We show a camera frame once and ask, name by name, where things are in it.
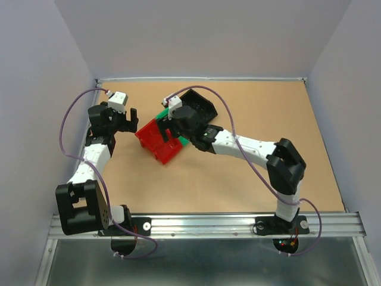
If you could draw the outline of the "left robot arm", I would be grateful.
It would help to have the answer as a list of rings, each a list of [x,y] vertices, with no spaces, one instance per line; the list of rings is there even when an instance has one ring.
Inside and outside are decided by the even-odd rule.
[[[117,111],[109,102],[102,102],[88,109],[88,129],[83,157],[66,184],[55,191],[61,227],[66,235],[103,231],[109,226],[120,235],[132,230],[132,219],[127,206],[109,206],[101,188],[105,182],[99,177],[113,155],[117,132],[135,133],[138,115],[130,109]]]

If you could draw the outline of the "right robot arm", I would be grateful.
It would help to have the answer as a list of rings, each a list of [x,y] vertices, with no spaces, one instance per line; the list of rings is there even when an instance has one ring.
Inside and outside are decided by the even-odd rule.
[[[277,208],[274,216],[260,221],[257,228],[263,235],[291,233],[299,213],[300,184],[306,169],[304,159],[288,139],[258,141],[212,125],[217,115],[215,109],[184,105],[168,111],[156,123],[165,142],[183,137],[200,151],[236,157],[246,160],[251,167],[265,169],[268,179],[263,182],[276,196]]]

